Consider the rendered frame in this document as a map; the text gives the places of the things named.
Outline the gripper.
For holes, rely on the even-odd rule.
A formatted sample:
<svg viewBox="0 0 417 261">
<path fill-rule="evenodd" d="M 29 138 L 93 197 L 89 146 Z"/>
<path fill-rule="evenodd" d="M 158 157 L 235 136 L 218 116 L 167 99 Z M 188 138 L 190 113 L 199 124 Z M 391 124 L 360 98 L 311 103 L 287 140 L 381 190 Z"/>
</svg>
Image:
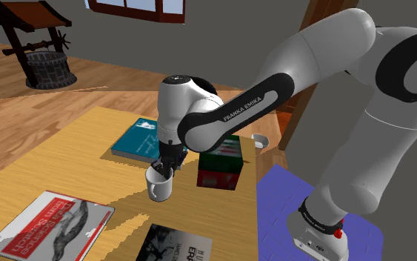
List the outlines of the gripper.
<svg viewBox="0 0 417 261">
<path fill-rule="evenodd" d="M 164 167 L 165 179 L 170 179 L 174 175 L 173 169 L 180 169 L 188 152 L 183 144 L 169 145 L 164 142 L 159 143 L 159 158 L 151 163 L 151 166 L 159 171 Z"/>
</svg>

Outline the white mug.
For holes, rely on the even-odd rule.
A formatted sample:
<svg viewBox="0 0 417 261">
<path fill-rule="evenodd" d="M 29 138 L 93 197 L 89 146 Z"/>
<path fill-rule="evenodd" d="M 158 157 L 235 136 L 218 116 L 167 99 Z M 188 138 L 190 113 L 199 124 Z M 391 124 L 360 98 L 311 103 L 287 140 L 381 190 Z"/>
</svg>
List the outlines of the white mug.
<svg viewBox="0 0 417 261">
<path fill-rule="evenodd" d="M 166 179 L 152 166 L 145 172 L 147 192 L 151 200 L 163 202 L 170 198 L 173 189 L 173 170 L 170 170 L 170 177 Z"/>
</svg>

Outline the teal book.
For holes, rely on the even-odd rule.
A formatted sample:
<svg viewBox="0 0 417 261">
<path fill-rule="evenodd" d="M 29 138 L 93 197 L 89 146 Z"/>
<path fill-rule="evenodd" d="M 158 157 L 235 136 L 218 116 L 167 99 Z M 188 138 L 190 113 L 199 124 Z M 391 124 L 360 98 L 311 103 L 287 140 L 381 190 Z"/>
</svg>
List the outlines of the teal book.
<svg viewBox="0 0 417 261">
<path fill-rule="evenodd" d="M 111 153 L 152 163 L 159 158 L 157 121 L 138 118 L 111 147 Z"/>
</svg>

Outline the green and red box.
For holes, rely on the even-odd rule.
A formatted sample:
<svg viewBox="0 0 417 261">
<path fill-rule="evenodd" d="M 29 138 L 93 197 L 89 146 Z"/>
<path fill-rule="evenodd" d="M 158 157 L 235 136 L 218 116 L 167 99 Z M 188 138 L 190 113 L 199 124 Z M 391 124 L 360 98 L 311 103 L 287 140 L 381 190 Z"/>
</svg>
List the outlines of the green and red box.
<svg viewBox="0 0 417 261">
<path fill-rule="evenodd" d="M 239 136 L 230 135 L 214 151 L 199 154 L 197 186 L 234 191 L 243 165 Z"/>
</svg>

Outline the black and white book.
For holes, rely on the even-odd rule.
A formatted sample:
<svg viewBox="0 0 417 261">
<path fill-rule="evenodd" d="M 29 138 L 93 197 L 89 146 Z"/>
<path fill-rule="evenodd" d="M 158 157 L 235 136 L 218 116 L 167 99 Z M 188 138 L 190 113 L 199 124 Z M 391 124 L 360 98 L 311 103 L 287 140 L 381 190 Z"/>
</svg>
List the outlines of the black and white book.
<svg viewBox="0 0 417 261">
<path fill-rule="evenodd" d="M 136 261 L 210 261 L 213 240 L 152 224 Z"/>
</svg>

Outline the small white bowl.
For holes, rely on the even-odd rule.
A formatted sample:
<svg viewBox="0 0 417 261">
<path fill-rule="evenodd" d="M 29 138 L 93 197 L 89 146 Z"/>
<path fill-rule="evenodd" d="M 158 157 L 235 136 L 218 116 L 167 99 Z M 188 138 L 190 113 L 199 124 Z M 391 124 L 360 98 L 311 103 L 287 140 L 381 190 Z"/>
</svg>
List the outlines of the small white bowl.
<svg viewBox="0 0 417 261">
<path fill-rule="evenodd" d="M 255 142 L 255 147 L 258 149 L 267 148 L 270 144 L 270 140 L 268 139 L 268 137 L 259 133 L 253 133 L 251 135 L 251 138 Z"/>
</svg>

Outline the grey and red book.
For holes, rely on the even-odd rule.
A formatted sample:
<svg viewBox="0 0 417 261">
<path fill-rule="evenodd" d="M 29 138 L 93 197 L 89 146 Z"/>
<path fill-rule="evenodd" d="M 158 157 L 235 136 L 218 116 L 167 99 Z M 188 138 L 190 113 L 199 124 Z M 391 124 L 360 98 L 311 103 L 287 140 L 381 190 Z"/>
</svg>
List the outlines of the grey and red book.
<svg viewBox="0 0 417 261">
<path fill-rule="evenodd" d="M 115 208 L 44 191 L 0 231 L 13 261 L 83 261 Z"/>
</svg>

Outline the blue brick robot stand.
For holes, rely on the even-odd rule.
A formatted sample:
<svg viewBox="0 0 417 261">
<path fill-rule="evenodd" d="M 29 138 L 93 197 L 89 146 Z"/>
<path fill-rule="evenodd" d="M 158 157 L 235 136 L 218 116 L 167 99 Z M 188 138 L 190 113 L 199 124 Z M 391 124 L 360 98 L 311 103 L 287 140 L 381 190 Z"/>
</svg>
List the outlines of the blue brick robot stand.
<svg viewBox="0 0 417 261">
<path fill-rule="evenodd" d="M 318 261 L 298 249 L 286 227 L 287 216 L 313 191 L 279 165 L 274 165 L 256 187 L 258 213 L 258 261 Z M 344 219 L 349 261 L 382 261 L 384 236 L 364 218 L 348 214 Z"/>
</svg>

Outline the brown wooden door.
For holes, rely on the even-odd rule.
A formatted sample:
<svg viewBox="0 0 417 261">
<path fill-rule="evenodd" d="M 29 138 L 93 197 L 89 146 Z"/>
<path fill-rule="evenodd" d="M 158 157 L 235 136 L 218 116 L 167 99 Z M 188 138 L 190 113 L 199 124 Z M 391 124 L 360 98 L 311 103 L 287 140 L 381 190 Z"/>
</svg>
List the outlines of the brown wooden door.
<svg viewBox="0 0 417 261">
<path fill-rule="evenodd" d="M 356 7 L 359 0 L 310 0 L 300 30 L 339 11 Z M 297 93 L 289 101 L 276 109 L 276 115 L 281 131 L 278 148 L 282 151 L 288 146 L 293 133 L 313 95 L 316 85 Z"/>
</svg>

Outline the red framed window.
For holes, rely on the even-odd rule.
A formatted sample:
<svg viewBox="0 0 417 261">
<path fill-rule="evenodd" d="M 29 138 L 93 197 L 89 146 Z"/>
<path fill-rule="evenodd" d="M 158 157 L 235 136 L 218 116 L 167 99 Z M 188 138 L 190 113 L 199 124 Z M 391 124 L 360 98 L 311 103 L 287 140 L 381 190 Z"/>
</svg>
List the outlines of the red framed window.
<svg viewBox="0 0 417 261">
<path fill-rule="evenodd" d="M 186 0 L 85 0 L 94 12 L 151 22 L 184 24 Z"/>
</svg>

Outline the dark stone wishing well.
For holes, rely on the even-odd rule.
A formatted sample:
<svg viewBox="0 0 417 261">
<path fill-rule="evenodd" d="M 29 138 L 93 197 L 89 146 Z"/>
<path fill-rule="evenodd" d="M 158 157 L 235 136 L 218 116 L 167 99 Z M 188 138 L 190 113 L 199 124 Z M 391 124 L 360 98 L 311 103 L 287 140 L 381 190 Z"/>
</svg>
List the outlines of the dark stone wishing well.
<svg viewBox="0 0 417 261">
<path fill-rule="evenodd" d="M 46 1 L 0 1 L 0 26 L 11 47 L 3 49 L 6 56 L 15 55 L 26 76 L 26 86 L 37 90 L 52 90 L 76 83 L 70 71 L 64 49 L 69 42 L 58 27 L 70 27 L 72 22 L 59 14 Z M 23 45 L 16 33 L 20 29 L 33 33 L 46 29 L 49 41 Z"/>
</svg>

